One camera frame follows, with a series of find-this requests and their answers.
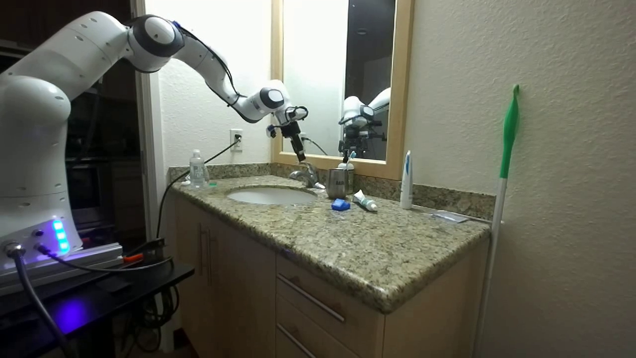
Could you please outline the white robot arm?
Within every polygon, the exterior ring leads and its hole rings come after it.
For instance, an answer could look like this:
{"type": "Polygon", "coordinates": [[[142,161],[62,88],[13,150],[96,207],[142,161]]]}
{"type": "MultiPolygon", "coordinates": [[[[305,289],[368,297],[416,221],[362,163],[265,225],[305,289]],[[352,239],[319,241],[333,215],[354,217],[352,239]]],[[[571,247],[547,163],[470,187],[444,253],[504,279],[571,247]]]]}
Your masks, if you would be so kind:
{"type": "Polygon", "coordinates": [[[82,251],[68,195],[66,144],[74,102],[130,62],[156,74],[180,60],[195,70],[227,108],[249,124],[271,116],[275,130],[305,152],[301,122],[309,110],[273,80],[253,96],[237,90],[227,62],[182,24],[140,16],[128,24],[94,10],[0,74],[0,239],[7,245],[42,241],[62,255],[82,251]]]}

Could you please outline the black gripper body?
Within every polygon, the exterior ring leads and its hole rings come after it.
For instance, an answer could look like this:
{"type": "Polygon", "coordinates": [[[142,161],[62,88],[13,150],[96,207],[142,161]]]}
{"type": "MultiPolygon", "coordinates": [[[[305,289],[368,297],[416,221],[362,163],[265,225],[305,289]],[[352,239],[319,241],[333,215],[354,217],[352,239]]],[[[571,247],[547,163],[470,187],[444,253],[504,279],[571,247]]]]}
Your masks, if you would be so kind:
{"type": "Polygon", "coordinates": [[[287,106],[275,114],[277,126],[269,126],[267,134],[275,138],[277,134],[283,134],[291,144],[295,152],[303,152],[303,140],[301,140],[301,122],[309,118],[307,106],[287,106]]]}

